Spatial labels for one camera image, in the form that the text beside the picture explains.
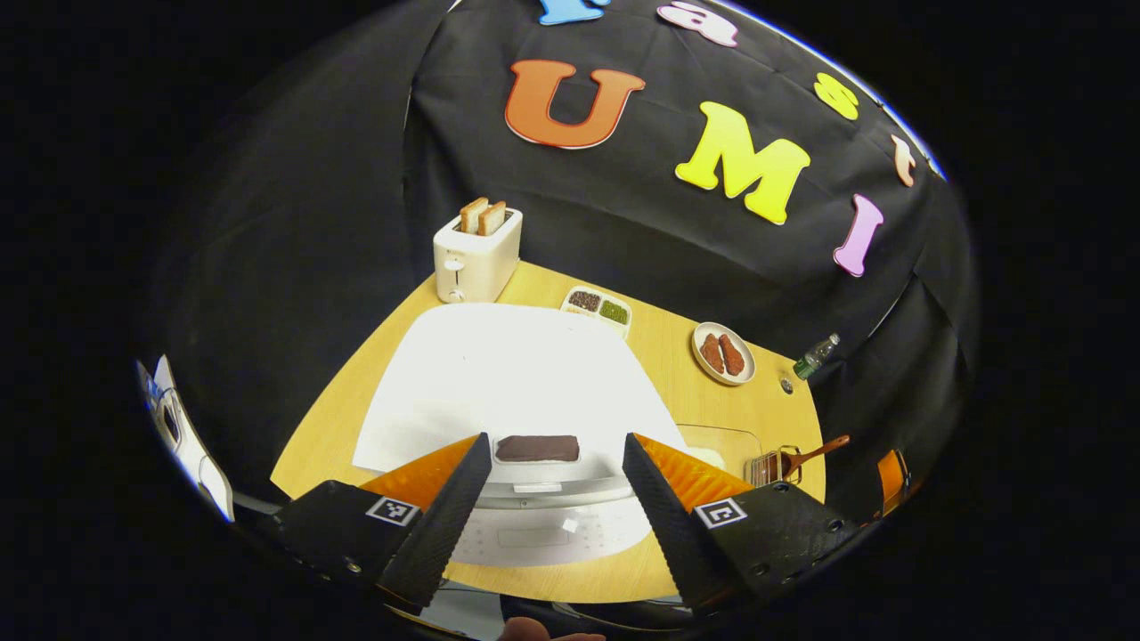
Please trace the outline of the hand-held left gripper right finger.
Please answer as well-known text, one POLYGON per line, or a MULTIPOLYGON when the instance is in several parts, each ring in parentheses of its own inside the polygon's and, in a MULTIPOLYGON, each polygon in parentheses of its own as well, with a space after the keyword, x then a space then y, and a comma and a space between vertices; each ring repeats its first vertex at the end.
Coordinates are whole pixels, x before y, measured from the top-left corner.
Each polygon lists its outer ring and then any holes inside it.
POLYGON ((860 535, 791 482, 756 487, 646 435, 624 438, 622 473, 697 615, 783 597, 860 535))

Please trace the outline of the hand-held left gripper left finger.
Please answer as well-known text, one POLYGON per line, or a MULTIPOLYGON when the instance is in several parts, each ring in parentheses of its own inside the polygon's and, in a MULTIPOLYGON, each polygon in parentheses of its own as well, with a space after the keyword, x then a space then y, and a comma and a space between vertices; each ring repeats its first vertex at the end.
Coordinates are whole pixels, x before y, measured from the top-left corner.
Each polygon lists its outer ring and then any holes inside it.
POLYGON ((272 543, 332 581, 423 610, 490 471, 489 437, 472 435, 363 486, 326 480, 272 516, 272 543))

